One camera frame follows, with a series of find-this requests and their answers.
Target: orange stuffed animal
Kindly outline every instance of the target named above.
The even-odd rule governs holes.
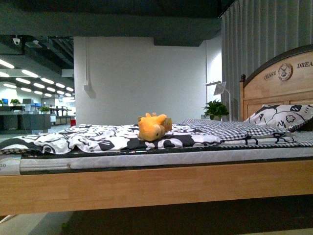
[[[145,117],[138,118],[138,138],[144,141],[155,141],[161,139],[165,132],[172,129],[172,122],[165,114],[159,116],[146,113]]]

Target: white mattress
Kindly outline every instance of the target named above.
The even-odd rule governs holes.
[[[313,147],[237,149],[166,154],[98,156],[62,159],[21,159],[20,172],[130,166],[189,165],[312,157]]]

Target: dark ceiling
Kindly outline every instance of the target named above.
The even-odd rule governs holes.
[[[62,76],[74,67],[73,36],[152,37],[156,46],[198,47],[219,35],[219,15],[233,1],[5,0],[0,3],[0,59],[74,88],[74,77]],[[32,84],[17,86],[34,90]]]

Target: gray curtain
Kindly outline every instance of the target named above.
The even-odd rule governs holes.
[[[240,120],[241,74],[269,59],[313,43],[313,0],[237,0],[222,16],[223,81]],[[228,94],[223,94],[228,105]]]

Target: patterned pillow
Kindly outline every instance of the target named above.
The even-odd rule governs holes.
[[[310,105],[264,105],[245,122],[287,129],[299,129],[313,118],[313,104]]]

